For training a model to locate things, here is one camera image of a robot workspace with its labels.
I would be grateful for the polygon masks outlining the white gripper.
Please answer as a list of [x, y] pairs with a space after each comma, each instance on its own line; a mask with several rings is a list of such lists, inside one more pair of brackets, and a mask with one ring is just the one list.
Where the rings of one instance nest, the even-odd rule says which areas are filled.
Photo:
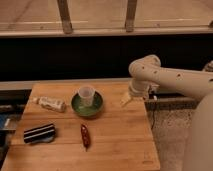
[[156, 93], [158, 85], [149, 81], [132, 80], [129, 84], [129, 92], [125, 92], [121, 98], [120, 104], [125, 106], [133, 97], [141, 97], [144, 100], [149, 99], [151, 93]]

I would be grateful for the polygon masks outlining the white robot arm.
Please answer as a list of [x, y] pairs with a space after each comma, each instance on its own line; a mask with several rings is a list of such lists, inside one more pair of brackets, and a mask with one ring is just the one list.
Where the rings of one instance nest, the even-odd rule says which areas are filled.
[[213, 171], [213, 72], [165, 68], [156, 55], [130, 63], [132, 79], [121, 105], [133, 97], [149, 98], [154, 85], [199, 101], [189, 128], [182, 171]]

